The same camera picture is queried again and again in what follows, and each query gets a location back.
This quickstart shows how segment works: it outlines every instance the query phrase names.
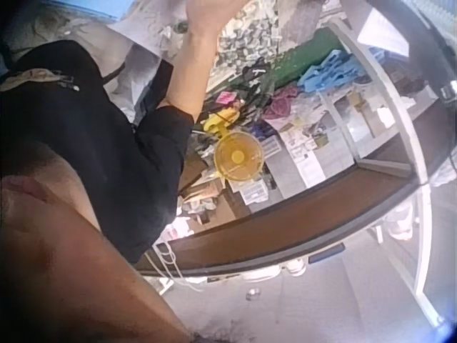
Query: white shelf frame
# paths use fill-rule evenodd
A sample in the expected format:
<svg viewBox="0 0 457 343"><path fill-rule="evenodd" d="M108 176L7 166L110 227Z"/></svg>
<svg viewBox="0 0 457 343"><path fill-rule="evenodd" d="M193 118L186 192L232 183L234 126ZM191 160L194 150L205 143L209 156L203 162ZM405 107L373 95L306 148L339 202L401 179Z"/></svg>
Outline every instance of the white shelf frame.
<svg viewBox="0 0 457 343"><path fill-rule="evenodd" d="M431 255L431 240L432 240L432 211L431 211L431 189L428 184L428 172L425 159L423 156L422 147L418 139L416 130L414 129L413 120L411 119L406 107L401 101L400 94L396 90L387 73L382 66L376 61L370 53L367 46L360 44L357 41L355 34L345 25L342 20L332 19L328 23L328 27L337 37L345 44L354 56L361 62L367 74L373 80L376 88L387 103L396 122L396 127L405 146L411 165L396 164L389 161L373 161L368 159L360 159L356 144L344 124L341 115L336 111L335 106L328 97L321 94L323 102L325 102L332 117L338 116L335 120L339 129L343 132L343 136L348 144L356 162L363 168L377 168L379 172L387 174L396 174L398 177L406 177L412 171L416 173L421 188L416 192L416 201L419 214L419 255L416 275L411 275L407 268L390 252L385 244L382 244L383 238L380 230L376 230L378 243L383 247L392 265L400 274L406 286L411 290L414 299L422 309L427 320L433 327L438 327L443 318L435 310L433 305L424 294L423 289L426 283L428 267L430 264Z"/></svg>

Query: green panel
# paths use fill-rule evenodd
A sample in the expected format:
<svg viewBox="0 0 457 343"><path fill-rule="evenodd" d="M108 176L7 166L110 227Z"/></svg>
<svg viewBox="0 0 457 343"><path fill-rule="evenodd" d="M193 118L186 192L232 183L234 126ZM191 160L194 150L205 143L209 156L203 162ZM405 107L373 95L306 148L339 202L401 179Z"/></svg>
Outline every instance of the green panel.
<svg viewBox="0 0 457 343"><path fill-rule="evenodd" d="M299 78L311 65L320 64L334 49L343 49L343 46L333 32L329 28L317 30L312 40L278 58L272 75L275 87Z"/></svg>

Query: raised arm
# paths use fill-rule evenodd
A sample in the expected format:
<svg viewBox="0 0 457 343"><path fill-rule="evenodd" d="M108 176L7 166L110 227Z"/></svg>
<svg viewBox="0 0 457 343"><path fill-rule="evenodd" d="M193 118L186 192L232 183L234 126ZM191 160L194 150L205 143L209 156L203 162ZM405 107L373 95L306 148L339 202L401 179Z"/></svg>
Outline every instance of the raised arm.
<svg viewBox="0 0 457 343"><path fill-rule="evenodd" d="M216 58L218 37L248 0L189 0L189 31L184 38L160 106L173 105L197 120Z"/></svg>

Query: white cable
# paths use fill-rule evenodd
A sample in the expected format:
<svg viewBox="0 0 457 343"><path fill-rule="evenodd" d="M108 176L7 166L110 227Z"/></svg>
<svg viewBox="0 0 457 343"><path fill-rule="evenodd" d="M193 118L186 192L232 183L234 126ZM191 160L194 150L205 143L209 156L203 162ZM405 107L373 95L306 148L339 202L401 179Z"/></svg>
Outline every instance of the white cable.
<svg viewBox="0 0 457 343"><path fill-rule="evenodd" d="M166 246L166 248L168 249L168 252L161 252L161 250L157 247L157 245L153 245L152 246L152 249L154 250L154 252L156 253L157 257L159 258L160 262L162 263L162 266L164 267L164 269L166 270L167 274L169 275L168 277L166 277L167 279L171 279L173 280L175 283L177 284L180 284L181 286L185 286L185 287L189 287L191 288L192 290L194 290L195 292L202 292L203 290L202 289L198 289L196 287L194 287L190 282L188 282L184 277L183 277L183 274L181 273L181 270L179 269L178 267L178 264L176 263L176 255L174 254L173 250L171 249L171 246L170 244L167 242L167 241L164 241L164 244ZM165 256L170 256L171 258L171 262L170 261L167 261L164 257ZM151 263L151 265L153 266L153 268L162 276L162 277L165 277L164 274L159 271L159 269L157 268L157 266L152 262L152 259L149 255L146 254L146 258L148 259L148 261ZM183 279L185 282L184 283L181 283L181 281L178 281L174 276L173 274L170 272L169 268L167 267L167 265L174 265L179 277L181 279Z"/></svg>

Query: skin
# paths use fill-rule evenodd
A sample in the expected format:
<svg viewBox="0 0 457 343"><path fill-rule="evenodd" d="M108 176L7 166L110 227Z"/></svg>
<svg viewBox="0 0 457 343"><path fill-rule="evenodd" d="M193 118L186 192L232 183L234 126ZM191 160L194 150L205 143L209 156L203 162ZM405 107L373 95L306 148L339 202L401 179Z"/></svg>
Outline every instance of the skin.
<svg viewBox="0 0 457 343"><path fill-rule="evenodd" d="M189 32L161 106L197 119L217 38L247 2L189 0ZM59 156L28 176L1 180L1 220L0 278L45 337L191 341L165 301L103 237L81 180Z"/></svg>

